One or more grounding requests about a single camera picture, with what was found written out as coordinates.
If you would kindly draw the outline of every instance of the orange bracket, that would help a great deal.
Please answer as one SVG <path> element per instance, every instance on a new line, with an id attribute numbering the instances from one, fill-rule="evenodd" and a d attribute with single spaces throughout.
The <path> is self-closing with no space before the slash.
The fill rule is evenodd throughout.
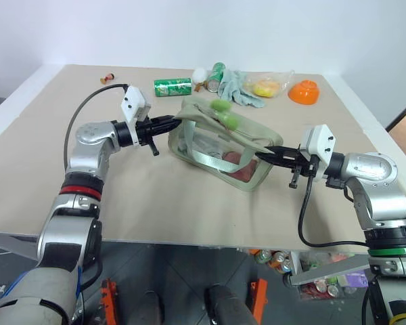
<path id="1" fill-rule="evenodd" d="M 258 252 L 260 252 L 260 249 L 249 249 L 248 251 L 250 252 L 251 255 L 255 255 Z"/>
<path id="2" fill-rule="evenodd" d="M 257 282 L 251 282 L 252 292 L 252 315 L 260 325 L 262 323 L 263 309 L 268 303 L 266 298 L 266 290 L 268 288 L 268 281 L 264 279 L 258 279 Z"/>
<path id="3" fill-rule="evenodd" d="M 106 325 L 118 325 L 116 309 L 117 287 L 110 279 L 105 279 L 101 284 L 101 304 L 106 314 Z"/>

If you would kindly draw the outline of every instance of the red ring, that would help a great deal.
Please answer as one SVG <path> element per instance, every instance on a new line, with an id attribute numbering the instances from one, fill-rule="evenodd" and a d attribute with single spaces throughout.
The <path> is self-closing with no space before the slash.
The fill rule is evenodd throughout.
<path id="1" fill-rule="evenodd" d="M 101 193 L 99 193 L 98 191 L 95 191 L 91 188 L 86 188 L 85 186 L 65 186 L 64 188 L 62 188 L 60 190 L 59 194 L 65 194 L 65 193 L 84 193 L 84 194 L 88 194 L 91 196 L 94 196 L 97 198 L 98 201 L 101 200 Z"/>

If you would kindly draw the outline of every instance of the orange bowl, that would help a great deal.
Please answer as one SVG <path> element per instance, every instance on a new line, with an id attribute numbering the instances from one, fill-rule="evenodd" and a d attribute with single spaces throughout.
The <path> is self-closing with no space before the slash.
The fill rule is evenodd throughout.
<path id="1" fill-rule="evenodd" d="M 302 80 L 289 90 L 288 95 L 296 103 L 312 105 L 319 98 L 319 88 L 314 81 Z"/>

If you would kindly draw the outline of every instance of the black cable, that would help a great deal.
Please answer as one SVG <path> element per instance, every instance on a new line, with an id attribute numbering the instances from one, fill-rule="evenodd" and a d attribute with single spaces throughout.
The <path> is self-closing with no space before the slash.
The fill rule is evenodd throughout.
<path id="1" fill-rule="evenodd" d="M 370 292 L 369 292 L 369 289 L 367 288 L 367 290 L 364 293 L 363 305 L 361 307 L 361 324 L 362 325 L 367 325 L 367 302 L 368 302 L 369 295 L 370 295 Z"/>
<path id="2" fill-rule="evenodd" d="M 86 314 L 86 305 L 85 305 L 85 301 L 84 301 L 84 294 L 81 291 L 80 292 L 81 295 L 81 309 L 82 309 L 82 313 L 81 313 L 81 323 L 80 324 L 84 324 L 84 316 Z"/>
<path id="3" fill-rule="evenodd" d="M 347 198 L 349 201 L 353 202 L 353 199 L 349 196 L 349 193 L 347 192 L 346 186 L 343 188 L 343 193 L 344 193 L 345 198 Z"/>
<path id="4" fill-rule="evenodd" d="M 329 247 L 329 246 L 338 246 L 338 245 L 359 245 L 359 246 L 367 247 L 367 244 L 364 242 L 355 242 L 355 241 L 351 241 L 351 240 L 343 240 L 340 242 L 324 242 L 322 244 L 313 244 L 304 238 L 304 234 L 302 233 L 302 226 L 304 223 L 305 211 L 306 211 L 307 205 L 309 203 L 311 188 L 313 187 L 314 177 L 315 176 L 312 174 L 309 175 L 309 180 L 307 182 L 307 189 L 305 190 L 304 200 L 302 202 L 302 207 L 300 208 L 300 214 L 299 214 L 299 220 L 298 220 L 298 234 L 299 234 L 299 238 L 302 240 L 302 242 L 310 247 Z"/>
<path id="5" fill-rule="evenodd" d="M 292 283 L 290 282 L 290 277 L 292 276 L 292 272 L 286 272 L 283 274 L 283 284 L 286 288 L 292 289 Z"/>
<path id="6" fill-rule="evenodd" d="M 86 282 L 81 284 L 81 291 L 83 292 L 87 288 L 89 288 L 95 281 L 101 276 L 102 270 L 103 270 L 103 265 L 102 265 L 102 259 L 101 257 L 97 258 L 97 268 L 96 268 L 96 273 L 94 276 L 92 276 L 90 279 L 88 279 Z"/>
<path id="7" fill-rule="evenodd" d="M 68 129 L 66 130 L 66 135 L 65 135 L 65 142 L 64 142 L 64 147 L 63 147 L 63 165 L 65 167 L 65 171 L 68 168 L 68 142 L 69 142 L 69 135 L 71 128 L 74 124 L 74 121 L 76 117 L 78 116 L 79 112 L 83 109 L 84 105 L 87 104 L 89 100 L 91 100 L 93 97 L 95 97 L 97 94 L 108 90 L 112 88 L 123 88 L 123 90 L 126 92 L 128 89 L 128 85 L 126 83 L 117 83 L 115 85 L 110 85 L 101 89 L 98 89 L 97 91 L 94 91 L 91 93 L 83 102 L 80 104 L 80 106 L 75 110 L 74 115 L 72 115 L 72 118 L 69 121 Z"/>

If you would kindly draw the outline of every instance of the transparent bag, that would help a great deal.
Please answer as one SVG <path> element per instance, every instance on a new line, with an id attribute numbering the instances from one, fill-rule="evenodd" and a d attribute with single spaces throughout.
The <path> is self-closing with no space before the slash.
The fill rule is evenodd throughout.
<path id="1" fill-rule="evenodd" d="M 272 98 L 281 95 L 287 89 L 293 76 L 293 70 L 252 74 L 251 77 L 246 77 L 243 86 L 254 95 Z"/>
<path id="2" fill-rule="evenodd" d="M 168 136 L 172 152 L 246 191 L 255 189 L 272 167 L 254 154 L 283 144 L 267 127 L 233 112 L 221 116 L 210 102 L 194 96 L 183 100 L 175 118 L 182 123 Z"/>

